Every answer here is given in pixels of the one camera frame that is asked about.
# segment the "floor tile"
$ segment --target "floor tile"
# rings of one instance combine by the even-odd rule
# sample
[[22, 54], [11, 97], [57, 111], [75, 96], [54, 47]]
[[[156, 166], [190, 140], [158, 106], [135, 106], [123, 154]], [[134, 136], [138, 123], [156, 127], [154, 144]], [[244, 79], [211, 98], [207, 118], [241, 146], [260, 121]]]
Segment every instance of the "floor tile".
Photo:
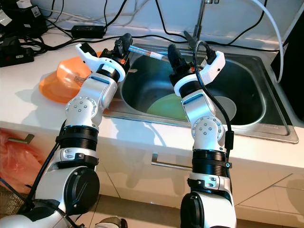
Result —
[[119, 216], [131, 228], [178, 228], [180, 210], [155, 204], [124, 200], [116, 197], [101, 196], [90, 228], [104, 218]]
[[76, 224], [77, 225], [81, 225], [84, 224], [86, 228], [90, 227], [91, 225], [91, 221], [93, 219], [94, 213], [95, 213], [95, 209], [97, 207], [97, 204], [99, 202], [100, 196], [98, 197], [98, 201], [96, 202], [96, 204], [91, 208], [91, 210], [86, 213], [83, 214], [79, 217], [79, 219], [77, 219]]
[[282, 226], [238, 219], [237, 228], [282, 228]]

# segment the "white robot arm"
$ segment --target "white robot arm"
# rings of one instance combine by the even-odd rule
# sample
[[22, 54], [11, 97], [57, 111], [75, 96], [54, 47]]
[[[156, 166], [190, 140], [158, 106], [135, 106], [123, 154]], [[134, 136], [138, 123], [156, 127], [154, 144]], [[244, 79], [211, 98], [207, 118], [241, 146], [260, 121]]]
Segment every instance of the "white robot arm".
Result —
[[[117, 90], [117, 83], [123, 81], [130, 68], [128, 55], [132, 42], [131, 35], [125, 34], [116, 40], [112, 51], [104, 49], [100, 57], [88, 44], [76, 46], [92, 73], [65, 107], [66, 123], [56, 138], [59, 148], [55, 148], [52, 160], [38, 180], [33, 207], [0, 219], [0, 227], [84, 227], [77, 226], [75, 220], [95, 204], [100, 187], [95, 173], [99, 162], [96, 153], [99, 124]], [[174, 71], [170, 79], [176, 95], [182, 97], [195, 139], [193, 171], [188, 179], [191, 193], [181, 203], [180, 227], [235, 228], [227, 171], [231, 164], [223, 146], [224, 127], [215, 116], [214, 104], [198, 84], [191, 65], [181, 58], [175, 46], [169, 46], [168, 57]], [[212, 64], [200, 71], [204, 83], [210, 83], [224, 65], [223, 53], [216, 52]], [[112, 217], [96, 224], [96, 228], [127, 228], [127, 223]]]
[[[132, 42], [127, 33], [115, 42], [112, 51], [104, 49], [100, 58], [88, 44], [77, 45], [92, 73], [77, 96], [66, 105], [66, 122], [56, 138], [59, 148], [55, 149], [40, 179], [33, 207], [24, 207], [23, 212], [2, 218], [1, 228], [84, 227], [74, 221], [90, 210], [99, 194], [99, 179], [95, 173], [99, 162], [96, 153], [98, 126], [117, 90], [117, 83], [130, 68], [128, 48]], [[122, 220], [115, 220], [116, 224], [118, 221], [119, 228], [124, 228]]]
[[[174, 45], [168, 47], [173, 68], [170, 80], [191, 123], [194, 138], [192, 173], [188, 178], [191, 193], [180, 208], [181, 228], [235, 228], [236, 215], [225, 143], [225, 129], [215, 116], [211, 99], [202, 90], [193, 66], [186, 63]], [[204, 84], [218, 75], [225, 65], [224, 54], [216, 52], [212, 63], [200, 72]]]

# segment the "stainless steel sink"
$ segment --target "stainless steel sink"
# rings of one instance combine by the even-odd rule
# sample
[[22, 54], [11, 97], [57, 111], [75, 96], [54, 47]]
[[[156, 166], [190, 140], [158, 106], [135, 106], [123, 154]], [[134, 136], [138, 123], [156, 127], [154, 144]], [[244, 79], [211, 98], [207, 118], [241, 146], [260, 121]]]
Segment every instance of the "stainless steel sink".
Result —
[[[136, 45], [161, 54], [166, 47]], [[187, 61], [192, 51], [181, 50]], [[205, 52], [199, 52], [199, 58]], [[237, 106], [231, 120], [236, 134], [269, 140], [297, 143], [298, 137], [288, 115], [278, 99], [260, 58], [225, 54], [226, 65], [217, 78], [207, 85], [214, 96], [230, 98]], [[146, 113], [158, 99], [174, 93], [169, 80], [172, 68], [169, 63], [132, 53], [131, 68], [118, 87], [109, 110], [110, 117], [148, 121], [190, 127], [186, 121]]]

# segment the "metal handle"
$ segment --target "metal handle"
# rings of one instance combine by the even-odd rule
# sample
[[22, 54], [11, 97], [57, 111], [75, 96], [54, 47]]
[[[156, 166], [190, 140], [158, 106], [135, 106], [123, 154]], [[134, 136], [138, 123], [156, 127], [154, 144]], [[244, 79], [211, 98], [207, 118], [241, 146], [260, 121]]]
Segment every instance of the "metal handle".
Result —
[[178, 170], [192, 171], [192, 167], [160, 162], [160, 161], [157, 161], [157, 157], [158, 157], [158, 154], [156, 154], [156, 153], [152, 154], [151, 165], [158, 165], [158, 166], [174, 168], [174, 169], [178, 169]]
[[8, 138], [8, 141], [22, 144], [29, 144], [35, 136], [33, 134], [28, 134], [25, 139]]

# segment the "orange plastic bag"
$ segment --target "orange plastic bag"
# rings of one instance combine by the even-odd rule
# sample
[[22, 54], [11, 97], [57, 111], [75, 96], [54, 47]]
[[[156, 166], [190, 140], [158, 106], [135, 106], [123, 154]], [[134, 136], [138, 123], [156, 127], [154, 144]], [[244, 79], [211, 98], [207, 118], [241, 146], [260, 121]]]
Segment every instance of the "orange plastic bag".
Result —
[[0, 177], [20, 193], [28, 193], [41, 168], [42, 156], [29, 145], [8, 141], [16, 136], [0, 129]]

